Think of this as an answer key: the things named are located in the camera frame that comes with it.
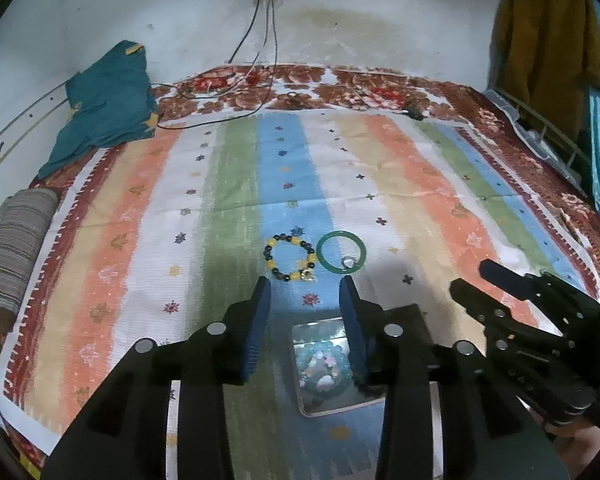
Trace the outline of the person's right hand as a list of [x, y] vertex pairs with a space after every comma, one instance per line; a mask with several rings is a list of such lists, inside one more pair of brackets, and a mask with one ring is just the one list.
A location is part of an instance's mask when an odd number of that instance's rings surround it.
[[579, 416], [567, 426], [542, 423], [543, 429], [556, 438], [557, 454], [565, 464], [570, 478], [577, 479], [600, 452], [600, 428]]

